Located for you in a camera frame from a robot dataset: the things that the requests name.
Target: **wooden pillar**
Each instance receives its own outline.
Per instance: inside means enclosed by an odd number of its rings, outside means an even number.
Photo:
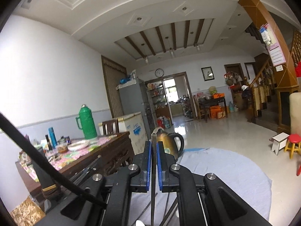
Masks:
[[[276,72],[274,70],[279,107],[278,131],[290,133],[289,95],[293,92],[298,92],[299,89],[293,58],[276,22],[260,0],[239,0],[238,4],[246,10],[257,29],[269,23],[281,46],[286,63],[282,65],[283,71]]]

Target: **silver screw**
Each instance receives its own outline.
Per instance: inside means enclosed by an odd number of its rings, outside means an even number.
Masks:
[[[171,165],[171,169],[172,169],[172,170],[179,170],[180,167],[181,167],[181,166],[180,166],[179,164],[172,164],[172,165]]]
[[[129,168],[131,171],[134,171],[134,170],[136,170],[136,169],[138,168],[138,165],[136,165],[136,164],[130,164],[130,165],[128,166],[128,168]]]
[[[92,176],[92,179],[93,179],[94,181],[99,181],[99,180],[102,179],[102,175],[99,174],[99,173],[94,174],[94,175]]]
[[[207,173],[206,176],[207,176],[207,178],[210,179],[210,180],[216,179],[216,175],[215,175],[214,173],[212,173],[212,172],[211,172],[211,173]]]

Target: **thermos handle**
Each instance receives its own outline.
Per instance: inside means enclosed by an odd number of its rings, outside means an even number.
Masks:
[[[82,130],[82,128],[80,128],[80,127],[79,127],[79,124],[78,124],[78,119],[79,119],[79,117],[75,117],[76,124],[77,124],[78,128],[79,128],[80,130]]]
[[[182,155],[183,149],[184,149],[184,139],[183,139],[182,135],[180,135],[180,134],[178,134],[178,133],[170,133],[168,136],[171,137],[173,140],[174,140],[176,137],[178,137],[178,138],[180,139],[180,141],[181,141],[181,147],[180,147],[180,149],[178,150],[178,157],[180,157],[180,156]]]

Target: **pot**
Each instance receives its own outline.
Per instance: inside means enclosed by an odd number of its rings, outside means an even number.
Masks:
[[[157,142],[163,142],[165,153],[173,155],[175,157],[175,160],[177,161],[178,158],[182,155],[184,149],[184,139],[182,135],[178,133],[167,133],[162,127],[155,128],[154,133],[157,134]],[[175,138],[180,139],[181,146],[179,149]]]

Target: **kitchen window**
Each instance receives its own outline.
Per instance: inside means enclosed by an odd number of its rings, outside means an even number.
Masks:
[[[166,91],[166,97],[168,102],[176,102],[179,100],[178,91],[175,83],[175,79],[165,80],[164,87]]]

